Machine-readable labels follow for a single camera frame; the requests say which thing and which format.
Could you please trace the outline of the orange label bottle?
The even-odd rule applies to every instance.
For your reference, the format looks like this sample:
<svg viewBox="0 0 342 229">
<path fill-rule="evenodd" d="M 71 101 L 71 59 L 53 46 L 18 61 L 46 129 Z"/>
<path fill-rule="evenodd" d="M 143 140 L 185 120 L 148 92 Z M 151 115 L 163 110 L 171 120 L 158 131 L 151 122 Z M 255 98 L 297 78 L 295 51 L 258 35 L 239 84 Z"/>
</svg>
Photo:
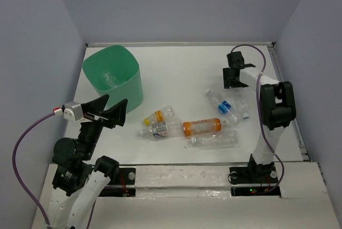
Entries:
<svg viewBox="0 0 342 229">
<path fill-rule="evenodd" d="M 199 134 L 216 133 L 227 126 L 225 120 L 219 118 L 189 121 L 183 123 L 183 131 L 185 137 L 195 136 Z"/>
</svg>

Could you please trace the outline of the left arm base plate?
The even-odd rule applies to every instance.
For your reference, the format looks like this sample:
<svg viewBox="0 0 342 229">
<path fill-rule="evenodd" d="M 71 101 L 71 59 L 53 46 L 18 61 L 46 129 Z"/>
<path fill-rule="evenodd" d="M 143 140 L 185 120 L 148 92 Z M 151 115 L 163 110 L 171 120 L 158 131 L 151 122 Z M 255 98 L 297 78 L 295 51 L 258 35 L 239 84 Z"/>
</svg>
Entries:
<svg viewBox="0 0 342 229">
<path fill-rule="evenodd" d="M 135 197 L 136 168 L 121 166 L 118 176 L 101 191 L 100 197 Z"/>
</svg>

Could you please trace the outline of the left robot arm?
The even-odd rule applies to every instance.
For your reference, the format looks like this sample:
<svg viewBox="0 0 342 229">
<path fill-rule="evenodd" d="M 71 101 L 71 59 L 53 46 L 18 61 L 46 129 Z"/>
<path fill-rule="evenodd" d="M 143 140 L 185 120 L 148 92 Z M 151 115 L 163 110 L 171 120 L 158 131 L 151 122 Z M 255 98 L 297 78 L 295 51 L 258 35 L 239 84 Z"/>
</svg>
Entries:
<svg viewBox="0 0 342 229">
<path fill-rule="evenodd" d="M 109 109 L 105 94 L 88 103 L 69 102 L 54 110 L 55 115 L 80 123 L 76 138 L 61 138 L 53 148 L 57 165 L 52 181 L 47 228 L 80 228 L 101 191 L 115 182 L 119 162 L 102 156 L 89 164 L 103 128 L 114 129 L 126 121 L 128 100 L 124 98 Z"/>
</svg>

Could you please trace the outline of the yellow cap small bottle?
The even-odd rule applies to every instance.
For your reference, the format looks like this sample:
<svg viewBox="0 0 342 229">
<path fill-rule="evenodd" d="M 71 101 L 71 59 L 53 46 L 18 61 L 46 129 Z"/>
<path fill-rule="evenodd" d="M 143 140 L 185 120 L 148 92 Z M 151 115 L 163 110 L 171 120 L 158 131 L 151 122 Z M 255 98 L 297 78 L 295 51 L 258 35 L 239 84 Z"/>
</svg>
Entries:
<svg viewBox="0 0 342 229">
<path fill-rule="evenodd" d="M 175 113 L 173 108 L 169 105 L 160 110 L 155 111 L 150 116 L 144 119 L 145 125 L 149 125 L 151 123 L 157 123 L 162 121 L 169 121 L 175 118 Z"/>
</svg>

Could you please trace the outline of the large clear bottle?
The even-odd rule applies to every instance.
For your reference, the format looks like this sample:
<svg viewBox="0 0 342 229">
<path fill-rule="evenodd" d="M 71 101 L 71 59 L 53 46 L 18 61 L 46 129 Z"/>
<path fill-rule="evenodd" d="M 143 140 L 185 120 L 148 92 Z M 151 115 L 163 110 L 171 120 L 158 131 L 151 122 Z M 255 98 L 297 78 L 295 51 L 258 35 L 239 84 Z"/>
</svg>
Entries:
<svg viewBox="0 0 342 229">
<path fill-rule="evenodd" d="M 235 130 L 218 131 L 213 135 L 199 135 L 190 139 L 190 146 L 203 150 L 233 148 L 238 143 L 239 135 Z"/>
</svg>

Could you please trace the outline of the clear plastic bottle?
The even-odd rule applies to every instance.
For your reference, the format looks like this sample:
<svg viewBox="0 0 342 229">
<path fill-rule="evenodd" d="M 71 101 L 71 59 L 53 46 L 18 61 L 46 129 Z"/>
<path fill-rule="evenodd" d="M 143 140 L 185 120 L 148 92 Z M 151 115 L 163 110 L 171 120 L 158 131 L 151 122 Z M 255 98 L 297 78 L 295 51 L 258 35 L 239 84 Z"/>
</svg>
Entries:
<svg viewBox="0 0 342 229">
<path fill-rule="evenodd" d="M 108 89 L 117 88 L 121 85 L 121 82 L 110 72 L 107 72 L 102 76 L 102 82 Z"/>
</svg>

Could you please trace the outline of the white label clear bottle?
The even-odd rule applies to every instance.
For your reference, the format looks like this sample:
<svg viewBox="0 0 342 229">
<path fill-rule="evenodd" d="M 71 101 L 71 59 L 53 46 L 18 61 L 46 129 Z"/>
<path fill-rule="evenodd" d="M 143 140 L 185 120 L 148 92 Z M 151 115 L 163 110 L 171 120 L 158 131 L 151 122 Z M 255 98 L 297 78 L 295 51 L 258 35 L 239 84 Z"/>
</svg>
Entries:
<svg viewBox="0 0 342 229">
<path fill-rule="evenodd" d="M 163 139 L 184 136 L 184 127 L 180 119 L 151 123 L 138 132 L 145 139 Z"/>
</svg>

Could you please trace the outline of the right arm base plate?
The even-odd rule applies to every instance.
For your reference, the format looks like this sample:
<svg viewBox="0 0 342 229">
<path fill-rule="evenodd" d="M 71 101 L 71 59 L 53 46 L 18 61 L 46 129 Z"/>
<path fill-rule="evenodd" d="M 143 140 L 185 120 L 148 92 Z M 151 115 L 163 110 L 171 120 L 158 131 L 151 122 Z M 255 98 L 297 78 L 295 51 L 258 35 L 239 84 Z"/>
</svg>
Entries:
<svg viewBox="0 0 342 229">
<path fill-rule="evenodd" d="M 270 169 L 251 175 L 246 166 L 234 166 L 229 169 L 227 180 L 231 185 L 231 196 L 278 196 L 281 197 L 280 187 L 277 186 L 278 176 L 273 165 Z"/>
</svg>

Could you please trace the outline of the blue label clear bottle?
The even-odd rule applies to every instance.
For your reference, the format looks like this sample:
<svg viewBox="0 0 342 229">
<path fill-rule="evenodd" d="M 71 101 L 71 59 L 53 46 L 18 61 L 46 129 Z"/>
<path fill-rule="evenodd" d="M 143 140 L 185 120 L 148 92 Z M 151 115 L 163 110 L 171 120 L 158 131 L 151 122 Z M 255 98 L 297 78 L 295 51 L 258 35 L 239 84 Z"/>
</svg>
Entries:
<svg viewBox="0 0 342 229">
<path fill-rule="evenodd" d="M 225 117 L 231 127 L 237 126 L 240 123 L 240 114 L 222 95 L 208 89 L 206 90 L 205 96 L 210 105 Z"/>
</svg>

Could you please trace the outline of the clear bottle white cap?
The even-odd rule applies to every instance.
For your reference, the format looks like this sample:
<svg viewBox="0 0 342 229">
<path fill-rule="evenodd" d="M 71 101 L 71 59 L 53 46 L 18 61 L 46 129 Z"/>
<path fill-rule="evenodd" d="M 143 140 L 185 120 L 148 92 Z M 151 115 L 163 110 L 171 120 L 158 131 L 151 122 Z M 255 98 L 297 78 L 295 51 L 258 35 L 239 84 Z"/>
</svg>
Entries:
<svg viewBox="0 0 342 229">
<path fill-rule="evenodd" d="M 239 111 L 239 113 L 242 115 L 243 120 L 247 120 L 250 118 L 249 112 L 248 112 L 248 104 L 245 98 L 245 95 L 242 90 L 234 90 L 233 95 L 235 98 L 235 104 L 236 109 Z"/>
</svg>

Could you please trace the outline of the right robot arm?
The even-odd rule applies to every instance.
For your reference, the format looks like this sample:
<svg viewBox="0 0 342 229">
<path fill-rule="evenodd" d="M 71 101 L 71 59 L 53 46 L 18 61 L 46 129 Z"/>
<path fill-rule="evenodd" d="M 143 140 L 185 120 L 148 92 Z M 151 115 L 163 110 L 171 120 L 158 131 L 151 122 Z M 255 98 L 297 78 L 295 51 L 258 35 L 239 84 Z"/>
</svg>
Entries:
<svg viewBox="0 0 342 229">
<path fill-rule="evenodd" d="M 223 69 L 224 87 L 255 90 L 260 136 L 245 167 L 231 167 L 229 180 L 233 185 L 263 184 L 269 181 L 278 184 L 274 160 L 275 151 L 286 127 L 296 118 L 293 85 L 264 75 L 255 65 L 247 64 L 240 51 L 227 54 L 228 67 Z"/>
</svg>

